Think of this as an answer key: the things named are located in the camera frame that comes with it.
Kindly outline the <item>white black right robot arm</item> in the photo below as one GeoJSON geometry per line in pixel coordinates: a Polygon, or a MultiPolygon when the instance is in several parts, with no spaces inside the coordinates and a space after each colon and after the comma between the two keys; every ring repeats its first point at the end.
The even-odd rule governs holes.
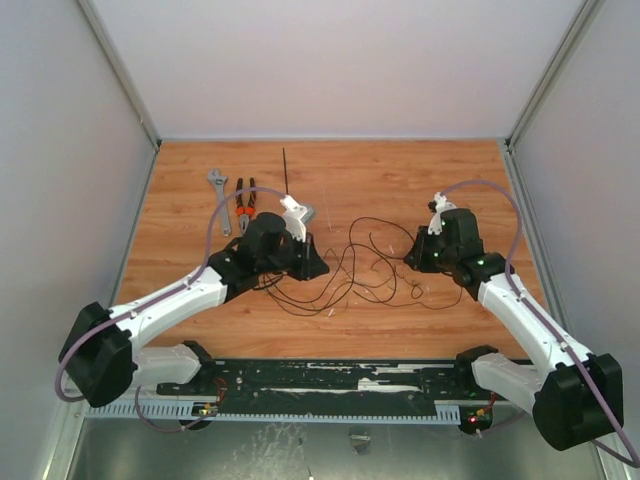
{"type": "Polygon", "coordinates": [[[476,398],[495,393],[533,418],[557,450],[595,441],[624,423],[622,369],[574,339],[530,295],[514,268],[487,252],[476,216],[450,202],[432,203],[404,262],[421,273],[446,274],[493,314],[528,355],[524,367],[489,346],[459,354],[456,391],[476,398]]]}

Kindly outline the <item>black zip tie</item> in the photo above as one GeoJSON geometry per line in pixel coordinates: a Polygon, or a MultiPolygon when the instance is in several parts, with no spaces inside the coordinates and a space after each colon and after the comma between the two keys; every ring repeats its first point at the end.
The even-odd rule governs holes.
{"type": "Polygon", "coordinates": [[[286,148],[282,148],[282,162],[283,162],[283,176],[284,176],[284,186],[285,193],[289,195],[289,180],[288,180],[288,165],[287,165],[287,156],[286,156],[286,148]]]}

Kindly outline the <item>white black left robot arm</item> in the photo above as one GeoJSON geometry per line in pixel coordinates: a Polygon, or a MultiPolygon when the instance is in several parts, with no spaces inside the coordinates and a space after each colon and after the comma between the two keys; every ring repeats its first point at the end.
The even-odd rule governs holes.
{"type": "Polygon", "coordinates": [[[110,404],[132,387],[174,383],[196,395],[208,392],[215,371],[193,348],[153,347],[151,341],[253,290],[263,275],[308,281],[327,274],[307,230],[311,217],[304,206],[281,215],[261,213],[243,236],[182,279],[128,304],[83,307],[62,347],[56,376],[69,377],[80,399],[93,407],[110,404]]]}

